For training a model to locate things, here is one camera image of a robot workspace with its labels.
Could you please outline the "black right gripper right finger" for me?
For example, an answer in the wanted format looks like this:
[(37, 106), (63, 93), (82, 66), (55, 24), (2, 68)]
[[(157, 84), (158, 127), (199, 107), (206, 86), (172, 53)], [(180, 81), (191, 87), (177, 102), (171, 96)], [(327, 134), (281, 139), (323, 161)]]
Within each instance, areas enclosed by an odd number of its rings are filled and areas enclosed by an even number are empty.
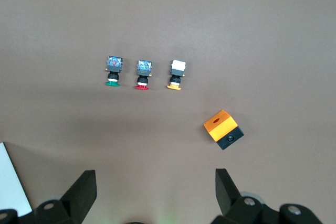
[(305, 206), (283, 204), (276, 211), (252, 196), (242, 196), (224, 168), (216, 169), (215, 190), (222, 214), (212, 223), (321, 223)]

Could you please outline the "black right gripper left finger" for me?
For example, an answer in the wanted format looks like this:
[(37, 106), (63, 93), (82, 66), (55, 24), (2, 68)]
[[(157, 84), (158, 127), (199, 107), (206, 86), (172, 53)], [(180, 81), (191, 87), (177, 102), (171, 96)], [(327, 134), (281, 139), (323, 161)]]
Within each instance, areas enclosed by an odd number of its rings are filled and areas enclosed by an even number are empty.
[(59, 200), (48, 200), (21, 217), (14, 209), (2, 209), (1, 223), (83, 223), (96, 198), (96, 171), (86, 170)]

